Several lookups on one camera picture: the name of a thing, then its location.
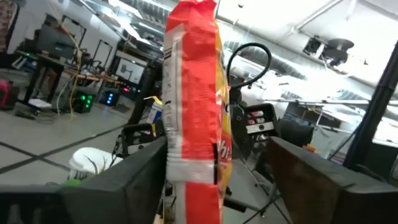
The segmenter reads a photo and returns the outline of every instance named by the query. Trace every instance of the red chip bag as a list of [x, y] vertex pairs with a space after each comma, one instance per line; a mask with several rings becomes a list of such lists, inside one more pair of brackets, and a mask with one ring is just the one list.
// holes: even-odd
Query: red chip bag
[[176, 223], [222, 223], [223, 192], [232, 171], [229, 95], [215, 6], [212, 0], [180, 1], [166, 24], [162, 119]]

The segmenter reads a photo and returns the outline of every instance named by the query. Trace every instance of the white container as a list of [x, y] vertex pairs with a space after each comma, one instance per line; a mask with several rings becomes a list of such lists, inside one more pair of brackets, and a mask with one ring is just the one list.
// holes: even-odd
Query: white container
[[[95, 168], [90, 160], [95, 163], [99, 172], [103, 167], [109, 168], [112, 162], [112, 154], [93, 147], [78, 149], [69, 160], [70, 173], [68, 179], [85, 179], [95, 175]], [[115, 158], [113, 165], [120, 161], [122, 161], [121, 158]]]
[[148, 124], [154, 124], [158, 119], [160, 119], [162, 116], [162, 108], [163, 106], [154, 100], [147, 118]]

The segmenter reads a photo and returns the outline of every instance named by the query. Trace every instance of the chip bag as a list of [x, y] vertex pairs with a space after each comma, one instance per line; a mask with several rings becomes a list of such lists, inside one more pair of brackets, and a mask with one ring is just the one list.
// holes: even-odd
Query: chip bag
[[166, 23], [162, 120], [176, 223], [222, 223], [232, 171], [228, 84], [215, 7], [212, 0], [181, 0]]

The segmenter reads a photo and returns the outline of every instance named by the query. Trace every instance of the white wall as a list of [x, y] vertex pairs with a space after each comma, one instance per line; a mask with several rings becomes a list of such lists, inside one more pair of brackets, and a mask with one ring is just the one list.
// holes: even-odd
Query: white wall
[[[10, 42], [9, 53], [13, 52], [25, 38], [33, 39], [34, 31], [41, 27], [46, 17], [46, 13], [59, 18], [66, 15], [78, 21], [87, 29], [81, 47], [87, 48], [92, 55], [94, 54], [100, 39], [109, 43], [113, 47], [106, 65], [109, 66], [112, 62], [114, 51], [116, 50], [116, 45], [120, 40], [120, 37], [84, 7], [77, 6], [70, 0], [59, 1], [62, 3], [55, 0], [27, 0], [26, 5], [19, 13], [16, 27]], [[51, 2], [54, 5], [53, 8], [55, 8], [55, 13], [54, 10], [51, 10], [50, 8]], [[76, 34], [77, 36], [80, 35], [79, 28], [71, 22], [66, 22], [65, 27], [69, 29], [72, 34]], [[108, 52], [109, 48], [100, 47], [96, 59], [101, 60], [104, 63]]]

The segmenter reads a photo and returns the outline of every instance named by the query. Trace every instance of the gray floor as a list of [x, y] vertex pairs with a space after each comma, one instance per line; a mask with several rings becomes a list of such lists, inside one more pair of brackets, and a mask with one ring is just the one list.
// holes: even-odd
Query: gray floor
[[[0, 184], [64, 182], [72, 154], [85, 146], [111, 152], [121, 130], [119, 127], [126, 123], [130, 114], [130, 111], [122, 114], [103, 105], [94, 105], [90, 113], [76, 114], [72, 121], [69, 115], [64, 115], [53, 124], [42, 124], [0, 111]], [[96, 134], [102, 136], [78, 143]], [[242, 163], [235, 161], [229, 184], [233, 198], [263, 207], [267, 196], [254, 186], [255, 183]], [[277, 205], [287, 214], [281, 200]], [[239, 213], [225, 208], [224, 223], [240, 224], [252, 214], [254, 211]], [[249, 223], [285, 224], [287, 221], [273, 205], [265, 218], [257, 216]]]

